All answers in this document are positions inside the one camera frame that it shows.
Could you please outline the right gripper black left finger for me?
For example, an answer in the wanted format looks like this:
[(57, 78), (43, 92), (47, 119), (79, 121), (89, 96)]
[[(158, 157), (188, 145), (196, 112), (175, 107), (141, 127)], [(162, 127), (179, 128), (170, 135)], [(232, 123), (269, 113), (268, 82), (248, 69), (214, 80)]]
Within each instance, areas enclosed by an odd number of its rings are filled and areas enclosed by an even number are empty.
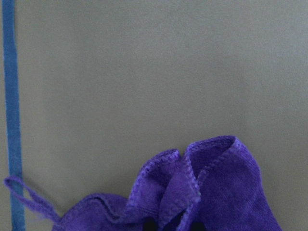
[(154, 220), (147, 220), (142, 227), (142, 231), (157, 231), (158, 225)]

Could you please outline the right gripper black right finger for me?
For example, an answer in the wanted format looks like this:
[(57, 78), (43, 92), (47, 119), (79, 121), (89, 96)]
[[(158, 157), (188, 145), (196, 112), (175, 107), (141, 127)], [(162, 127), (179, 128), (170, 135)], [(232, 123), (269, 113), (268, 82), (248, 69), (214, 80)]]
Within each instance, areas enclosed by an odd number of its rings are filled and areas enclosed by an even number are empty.
[(202, 222), (193, 222), (190, 226), (190, 231), (207, 231), (204, 223)]

